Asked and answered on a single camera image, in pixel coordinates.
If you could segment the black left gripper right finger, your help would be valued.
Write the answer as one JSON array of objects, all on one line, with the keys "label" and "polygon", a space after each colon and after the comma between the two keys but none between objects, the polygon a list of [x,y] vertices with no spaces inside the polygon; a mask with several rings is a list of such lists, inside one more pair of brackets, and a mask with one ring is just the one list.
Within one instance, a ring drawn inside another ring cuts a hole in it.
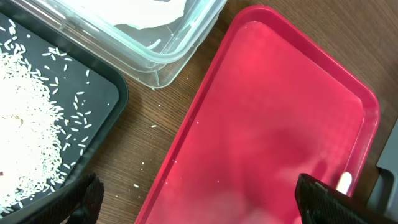
[{"label": "black left gripper right finger", "polygon": [[397,224],[309,174],[299,175],[295,200],[303,224]]}]

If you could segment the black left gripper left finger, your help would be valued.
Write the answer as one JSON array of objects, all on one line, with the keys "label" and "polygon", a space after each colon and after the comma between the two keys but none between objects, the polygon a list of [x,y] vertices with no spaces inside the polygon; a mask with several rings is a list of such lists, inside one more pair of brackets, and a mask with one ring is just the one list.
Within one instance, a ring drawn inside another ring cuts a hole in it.
[{"label": "black left gripper left finger", "polygon": [[95,224],[103,199],[104,183],[96,174],[84,175],[33,203],[21,222]]}]

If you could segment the white plastic spoon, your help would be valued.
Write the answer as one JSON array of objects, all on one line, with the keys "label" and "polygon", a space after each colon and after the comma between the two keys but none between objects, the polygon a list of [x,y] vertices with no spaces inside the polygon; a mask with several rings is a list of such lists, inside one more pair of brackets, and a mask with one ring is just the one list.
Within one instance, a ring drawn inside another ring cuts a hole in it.
[{"label": "white plastic spoon", "polygon": [[347,195],[349,188],[351,187],[352,181],[353,178],[349,172],[342,173],[336,185],[336,190],[339,191],[340,193]]}]

